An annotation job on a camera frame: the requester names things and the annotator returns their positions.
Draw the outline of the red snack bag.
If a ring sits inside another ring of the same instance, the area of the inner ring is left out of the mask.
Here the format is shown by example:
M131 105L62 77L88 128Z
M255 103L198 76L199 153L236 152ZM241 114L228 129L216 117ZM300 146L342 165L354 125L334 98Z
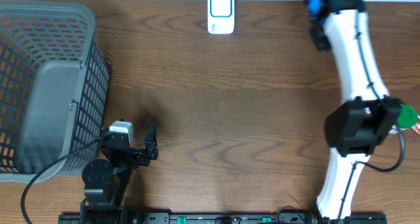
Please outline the red snack bag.
M416 133L420 134L420 121L411 127Z

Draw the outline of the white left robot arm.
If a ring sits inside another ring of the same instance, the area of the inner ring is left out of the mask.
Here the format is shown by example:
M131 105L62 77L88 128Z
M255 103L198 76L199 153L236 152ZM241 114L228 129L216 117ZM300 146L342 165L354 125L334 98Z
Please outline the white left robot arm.
M83 169L85 199L81 203L80 223L142 223L134 208L122 204L132 173L158 158L157 125L152 125L143 148L132 148L133 125L116 121L103 129L98 138L104 159L89 162Z

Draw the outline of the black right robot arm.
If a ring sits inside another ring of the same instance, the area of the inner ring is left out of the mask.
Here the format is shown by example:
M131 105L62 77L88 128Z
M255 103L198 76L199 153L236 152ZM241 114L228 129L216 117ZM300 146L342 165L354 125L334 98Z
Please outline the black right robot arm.
M329 147L326 178L316 205L327 223L350 223L351 202L365 167L383 173L396 170L400 155L389 168L369 163L402 111L400 99L390 97L377 68L371 46L368 12L363 0L306 0L312 24L310 34L319 51L331 51L341 86L341 105L324 124Z

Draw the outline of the green lid jar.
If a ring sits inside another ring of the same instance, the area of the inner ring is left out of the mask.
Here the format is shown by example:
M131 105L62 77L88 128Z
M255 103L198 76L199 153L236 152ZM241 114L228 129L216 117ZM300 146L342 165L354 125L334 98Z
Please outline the green lid jar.
M410 105L402 104L401 113L397 119L400 131L412 129L411 127L415 125L418 121L419 114L417 113L417 111Z

